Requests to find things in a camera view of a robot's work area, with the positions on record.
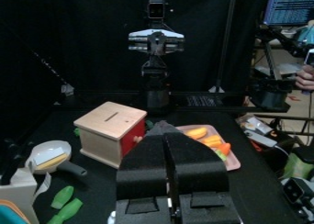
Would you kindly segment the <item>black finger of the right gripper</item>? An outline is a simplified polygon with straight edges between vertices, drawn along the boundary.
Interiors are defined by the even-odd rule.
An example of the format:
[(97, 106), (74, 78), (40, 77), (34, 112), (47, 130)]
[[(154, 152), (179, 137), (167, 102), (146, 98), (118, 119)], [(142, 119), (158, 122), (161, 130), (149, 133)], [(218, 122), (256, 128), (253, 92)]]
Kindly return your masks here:
[(166, 50), (166, 36), (162, 32), (154, 32), (149, 36), (150, 41), (150, 53), (157, 56), (162, 56)]

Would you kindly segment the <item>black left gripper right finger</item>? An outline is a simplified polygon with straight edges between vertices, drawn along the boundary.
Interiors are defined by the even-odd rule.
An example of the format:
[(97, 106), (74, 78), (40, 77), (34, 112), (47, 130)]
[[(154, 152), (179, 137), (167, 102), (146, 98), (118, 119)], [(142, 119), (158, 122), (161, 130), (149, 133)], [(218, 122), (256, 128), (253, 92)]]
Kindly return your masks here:
[(165, 132), (173, 205), (181, 224), (242, 224), (225, 162), (174, 126)]

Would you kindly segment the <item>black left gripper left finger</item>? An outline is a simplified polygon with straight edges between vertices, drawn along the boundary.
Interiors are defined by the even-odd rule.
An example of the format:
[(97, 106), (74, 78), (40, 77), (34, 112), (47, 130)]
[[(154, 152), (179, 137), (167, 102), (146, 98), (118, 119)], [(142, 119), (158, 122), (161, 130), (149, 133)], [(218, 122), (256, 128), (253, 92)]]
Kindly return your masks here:
[(117, 172), (115, 224), (171, 224), (163, 131), (157, 123)]

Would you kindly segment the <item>person's hand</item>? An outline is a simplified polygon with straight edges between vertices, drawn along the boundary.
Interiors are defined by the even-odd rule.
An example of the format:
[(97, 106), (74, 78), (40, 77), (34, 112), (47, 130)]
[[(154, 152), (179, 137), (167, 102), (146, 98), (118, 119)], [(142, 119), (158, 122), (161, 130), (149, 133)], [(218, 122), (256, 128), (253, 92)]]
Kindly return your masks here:
[(305, 65), (296, 75), (296, 85), (305, 91), (314, 91), (314, 67)]

